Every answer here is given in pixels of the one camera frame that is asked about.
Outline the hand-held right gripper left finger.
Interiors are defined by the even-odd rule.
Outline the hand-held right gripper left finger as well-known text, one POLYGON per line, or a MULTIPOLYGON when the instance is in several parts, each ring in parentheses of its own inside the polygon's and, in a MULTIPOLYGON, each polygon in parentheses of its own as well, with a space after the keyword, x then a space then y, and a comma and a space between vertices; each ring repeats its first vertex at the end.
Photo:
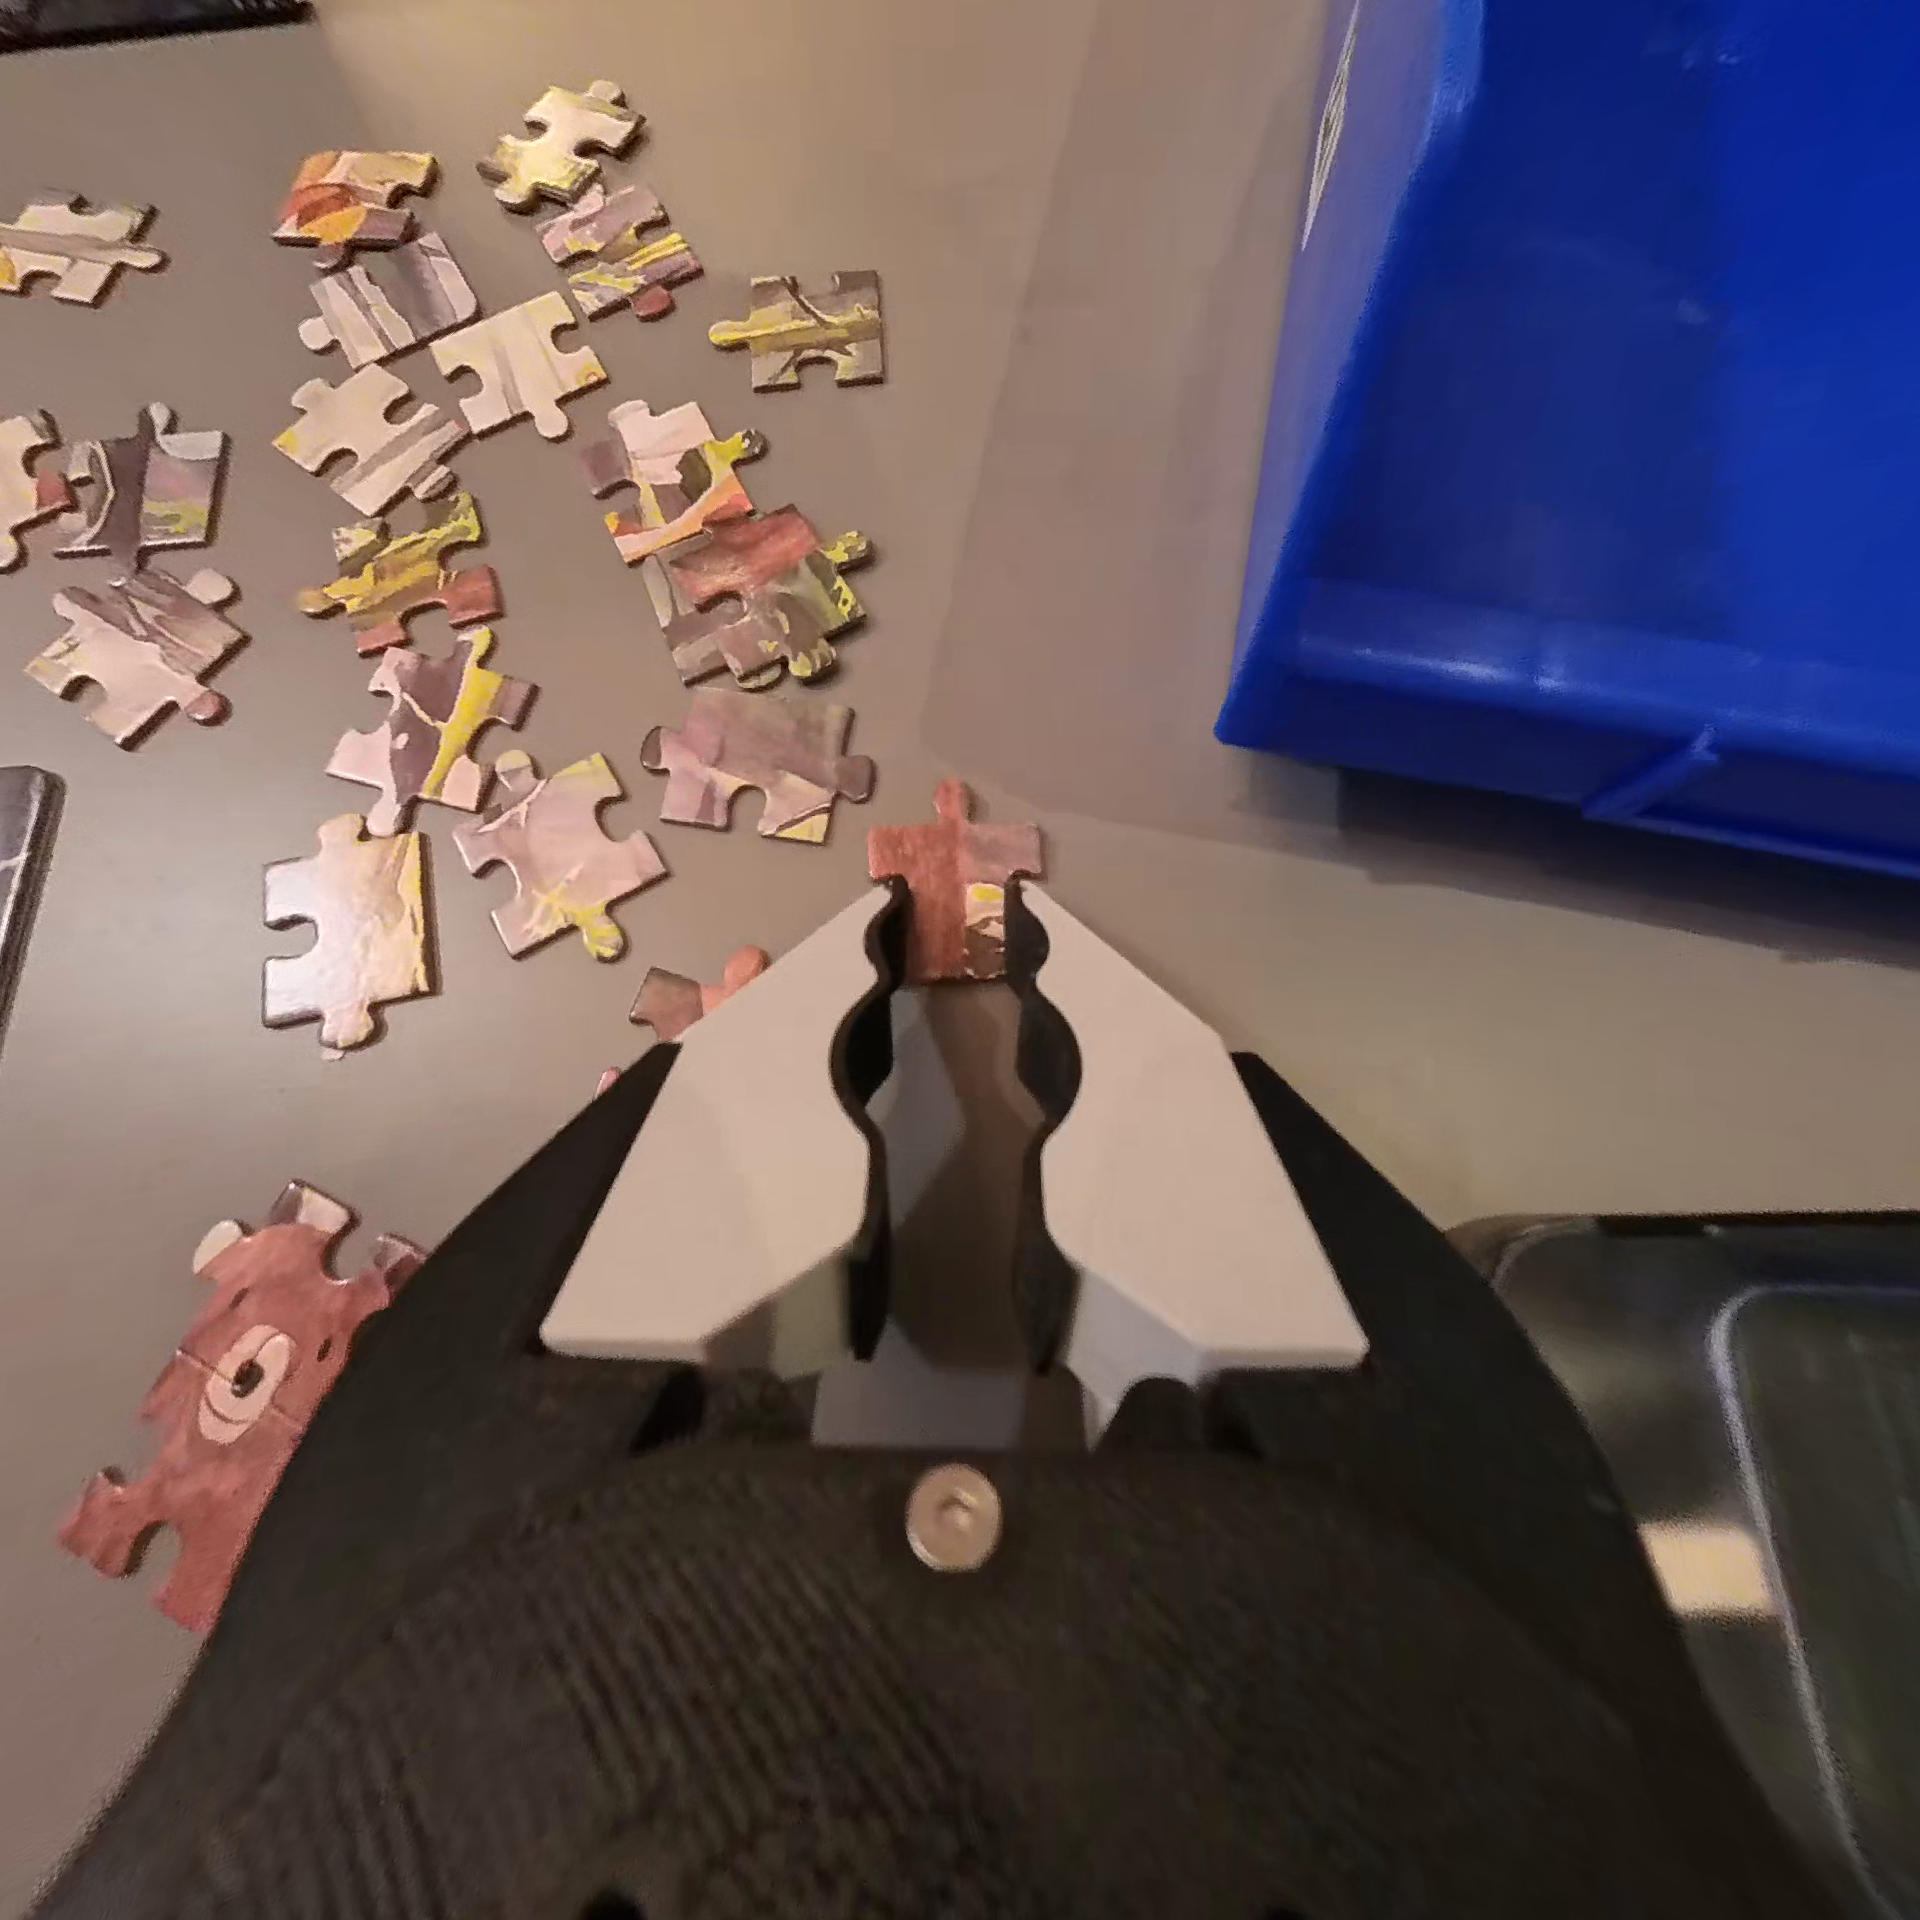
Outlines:
POLYGON ((873 1097, 894 1063, 906 893, 873 884, 755 985, 652 1046, 662 1084, 541 1343, 690 1364, 866 1360, 890 1312, 873 1097))

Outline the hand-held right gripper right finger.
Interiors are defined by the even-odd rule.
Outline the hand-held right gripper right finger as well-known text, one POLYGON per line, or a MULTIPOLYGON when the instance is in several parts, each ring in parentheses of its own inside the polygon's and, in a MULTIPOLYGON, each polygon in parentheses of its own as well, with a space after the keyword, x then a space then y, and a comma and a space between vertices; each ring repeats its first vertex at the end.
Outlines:
POLYGON ((1073 1381, 1356 1369, 1370 1340, 1225 1039, 1032 879, 1006 900, 1014 1310, 1073 1381))

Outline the brown and yellow puzzle piece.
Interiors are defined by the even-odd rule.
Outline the brown and yellow puzzle piece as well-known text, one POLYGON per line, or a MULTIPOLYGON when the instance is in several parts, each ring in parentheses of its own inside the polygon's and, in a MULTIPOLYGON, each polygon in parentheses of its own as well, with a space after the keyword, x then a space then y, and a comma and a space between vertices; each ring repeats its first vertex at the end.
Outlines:
POLYGON ((873 879, 909 893, 906 972, 915 985, 986 982, 1006 968, 1006 895, 1014 879, 1045 878, 1036 823, 981 823, 970 782, 947 777, 920 823, 869 829, 873 879))

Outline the printed frame puzzle tray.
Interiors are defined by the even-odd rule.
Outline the printed frame puzzle tray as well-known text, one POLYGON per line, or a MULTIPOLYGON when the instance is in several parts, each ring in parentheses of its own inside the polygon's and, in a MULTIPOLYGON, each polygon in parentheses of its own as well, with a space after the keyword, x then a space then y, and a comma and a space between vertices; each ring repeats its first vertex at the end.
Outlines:
POLYGON ((27 965, 65 819, 65 782, 29 763, 2 768, 2 1038, 27 965))

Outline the scattered loose puzzle pieces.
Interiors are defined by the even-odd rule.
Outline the scattered loose puzzle pieces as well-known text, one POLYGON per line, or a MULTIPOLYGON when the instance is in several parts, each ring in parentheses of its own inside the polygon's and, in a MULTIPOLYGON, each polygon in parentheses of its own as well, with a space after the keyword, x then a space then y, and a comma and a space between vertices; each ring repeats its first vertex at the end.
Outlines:
MULTIPOLYGON (((646 832, 605 828, 622 798, 605 755, 550 775, 526 751, 476 756, 488 731, 521 725, 537 687, 492 664, 500 584, 492 565, 464 563, 488 526, 453 470, 462 447, 509 425, 564 440, 566 404, 611 379, 566 336, 616 310, 669 316, 676 291, 702 276, 658 193, 604 177, 604 159, 640 131, 626 89, 593 79, 541 89, 518 131, 496 136, 476 169, 506 209, 550 207, 534 236, 564 276, 496 310, 416 216, 442 171, 428 150, 310 153, 276 212, 274 244, 317 265, 299 342, 344 368, 302 383, 274 438, 348 507, 326 575, 294 605, 340 621, 374 660, 369 687, 389 705, 326 756, 326 777, 361 787, 371 805, 326 819, 313 853, 262 876, 265 923, 313 932, 306 950, 265 963, 262 1023, 313 1023, 329 1053, 372 1043, 386 1008, 437 985, 418 806, 466 816, 453 840, 470 876, 512 876, 492 916, 509 956, 577 935, 608 965, 626 950, 616 907, 665 878, 646 832)), ((774 687, 836 671, 842 637, 869 615, 850 574, 873 560, 873 541, 825 537, 794 505, 755 505, 746 469, 764 453, 758 430, 723 433, 697 403, 624 399, 578 459, 593 497, 626 496, 605 515, 608 537, 697 692, 688 719, 642 747, 642 763, 669 779, 660 820, 725 829, 733 795, 752 791, 758 835, 819 846, 840 799, 870 795, 873 763, 849 755, 849 708, 774 687)), ((214 537, 227 463, 227 431, 185 427, 163 403, 125 433, 73 440, 44 411, 4 416, 4 568, 44 523, 62 560, 112 565, 107 582, 56 597, 57 633, 25 675, 62 701, 88 694, 85 718, 114 747, 166 716, 200 727, 229 716, 212 676, 246 641, 229 612, 236 584, 160 565, 214 537)))

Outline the joined bear face puzzle pieces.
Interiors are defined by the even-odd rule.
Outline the joined bear face puzzle pieces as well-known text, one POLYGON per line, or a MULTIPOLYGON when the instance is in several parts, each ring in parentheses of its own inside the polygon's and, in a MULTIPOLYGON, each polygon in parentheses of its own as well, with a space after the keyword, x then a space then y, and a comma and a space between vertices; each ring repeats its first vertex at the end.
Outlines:
POLYGON ((338 1276, 332 1254, 354 1220, 290 1181, 260 1224, 225 1217, 204 1233, 192 1268, 206 1297, 140 1408, 154 1452, 132 1477, 92 1473, 60 1527, 60 1544, 107 1576, 136 1572, 169 1532, 177 1558, 154 1603, 185 1632, 211 1632, 361 1326, 426 1261, 413 1241, 379 1233, 369 1261, 338 1276))

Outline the metal tray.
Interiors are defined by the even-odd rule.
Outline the metal tray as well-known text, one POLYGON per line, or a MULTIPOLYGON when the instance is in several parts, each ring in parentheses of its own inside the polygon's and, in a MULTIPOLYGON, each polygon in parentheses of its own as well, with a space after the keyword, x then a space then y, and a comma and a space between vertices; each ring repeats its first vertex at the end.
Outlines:
POLYGON ((1579 1408, 1700 1687, 1845 1915, 1917 1915, 1917 1214, 1452 1232, 1579 1408))

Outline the blue plastic bin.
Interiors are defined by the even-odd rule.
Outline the blue plastic bin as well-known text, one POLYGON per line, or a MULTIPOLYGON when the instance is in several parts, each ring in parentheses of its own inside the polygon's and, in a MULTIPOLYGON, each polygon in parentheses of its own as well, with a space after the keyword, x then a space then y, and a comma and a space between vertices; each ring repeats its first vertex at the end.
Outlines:
POLYGON ((1214 734, 1916 879, 1917 4, 1328 4, 1214 734))

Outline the illustrated puzzle box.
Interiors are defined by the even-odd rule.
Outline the illustrated puzzle box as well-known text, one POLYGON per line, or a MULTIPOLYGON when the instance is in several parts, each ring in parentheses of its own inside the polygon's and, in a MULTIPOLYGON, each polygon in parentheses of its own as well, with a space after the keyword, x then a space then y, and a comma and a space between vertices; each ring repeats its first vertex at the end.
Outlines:
POLYGON ((2 55, 298 25, 310 1, 2 1, 2 55))

